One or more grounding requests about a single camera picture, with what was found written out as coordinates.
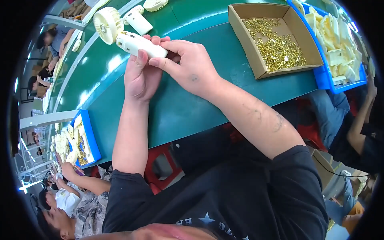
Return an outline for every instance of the black cable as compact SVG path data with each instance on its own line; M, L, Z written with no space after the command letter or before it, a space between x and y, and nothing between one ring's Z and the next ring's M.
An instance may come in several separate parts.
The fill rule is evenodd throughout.
M330 173L332 173L332 174L334 174L334 175L340 176L340 177L367 177L367 176L370 176L370 174L368 174L368 175L362 175L362 176L347 176L347 175L340 175L340 174L337 174L337 173L334 173L334 172L329 171L328 169L326 169L326 168L321 164L321 162L320 162L319 160L317 160L317 161L320 163L320 165L321 165L325 170L327 170L328 172L330 172Z

